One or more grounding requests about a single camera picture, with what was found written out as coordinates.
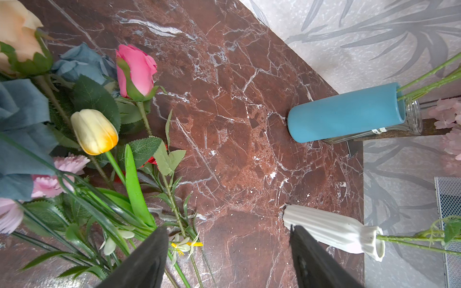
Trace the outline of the cream rose cluster stem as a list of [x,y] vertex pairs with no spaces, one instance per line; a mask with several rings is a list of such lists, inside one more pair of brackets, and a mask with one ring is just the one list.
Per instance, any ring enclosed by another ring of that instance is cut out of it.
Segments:
[[456,73],[451,73],[449,76],[447,76],[446,78],[444,79],[441,79],[433,84],[430,84],[430,85],[427,85],[425,87],[422,87],[418,90],[415,90],[413,92],[410,92],[408,94],[405,94],[404,96],[401,96],[397,99],[397,101],[402,101],[402,100],[405,100],[405,101],[410,101],[410,102],[414,102],[416,101],[417,99],[421,98],[422,96],[425,96],[426,94],[428,94],[429,92],[437,89],[437,88],[440,88],[446,84],[449,84],[449,83],[452,83],[456,80],[459,80],[461,78],[461,71],[457,71]]

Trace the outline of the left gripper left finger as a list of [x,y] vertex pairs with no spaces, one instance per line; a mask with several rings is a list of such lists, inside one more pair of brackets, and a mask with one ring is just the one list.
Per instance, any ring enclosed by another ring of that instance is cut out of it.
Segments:
[[159,288],[168,253],[167,228],[157,228],[97,288]]

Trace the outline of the pink peach rose stem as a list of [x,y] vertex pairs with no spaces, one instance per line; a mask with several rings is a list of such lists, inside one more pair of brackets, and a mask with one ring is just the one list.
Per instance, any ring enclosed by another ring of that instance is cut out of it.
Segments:
[[419,78],[413,80],[412,82],[406,84],[405,86],[400,87],[399,89],[397,89],[397,92],[402,92],[402,91],[410,88],[411,86],[421,82],[422,80],[428,78],[429,76],[434,75],[436,72],[440,71],[442,68],[445,68],[446,66],[451,65],[453,62],[457,61],[460,58],[461,58],[461,53],[459,52],[458,54],[451,57],[449,60],[445,61],[444,63],[442,63],[438,67],[434,68],[433,70],[427,72],[426,74],[420,76]]

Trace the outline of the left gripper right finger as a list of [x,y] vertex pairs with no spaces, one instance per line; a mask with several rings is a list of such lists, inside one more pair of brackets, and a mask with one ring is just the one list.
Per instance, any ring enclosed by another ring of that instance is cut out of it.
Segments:
[[290,227],[289,240],[300,288],[361,288],[302,226]]

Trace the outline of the red carnation stem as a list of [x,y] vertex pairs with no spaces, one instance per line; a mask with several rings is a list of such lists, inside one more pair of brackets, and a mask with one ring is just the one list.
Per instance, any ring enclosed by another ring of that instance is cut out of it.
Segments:
[[[199,232],[196,230],[195,219],[197,214],[191,214],[188,210],[188,202],[190,196],[183,200],[183,208],[179,208],[175,192],[181,181],[180,178],[175,176],[175,170],[186,156],[185,150],[171,150],[170,147],[170,121],[172,113],[169,114],[165,125],[166,140],[155,136],[148,138],[138,139],[127,142],[123,145],[117,146],[117,160],[121,166],[124,165],[124,156],[126,146],[130,146],[137,171],[143,172],[151,178],[152,183],[149,181],[146,184],[150,185],[157,192],[156,198],[163,200],[174,213],[174,220],[166,220],[164,225],[178,228],[179,231],[175,232],[169,239],[169,254],[172,264],[175,266],[180,277],[184,277],[181,269],[176,264],[177,257],[188,257],[193,265],[196,278],[199,286],[204,286],[202,277],[194,259],[194,250],[198,248],[202,250],[203,243],[200,241]],[[143,175],[138,175],[138,179],[144,180]]]

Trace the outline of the small pink rose stem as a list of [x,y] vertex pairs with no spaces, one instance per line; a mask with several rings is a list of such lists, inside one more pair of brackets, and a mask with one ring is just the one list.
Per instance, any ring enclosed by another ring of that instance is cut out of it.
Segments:
[[461,217],[448,216],[436,220],[430,228],[414,236],[377,235],[376,240],[460,257],[461,252],[448,250],[447,247],[461,243]]

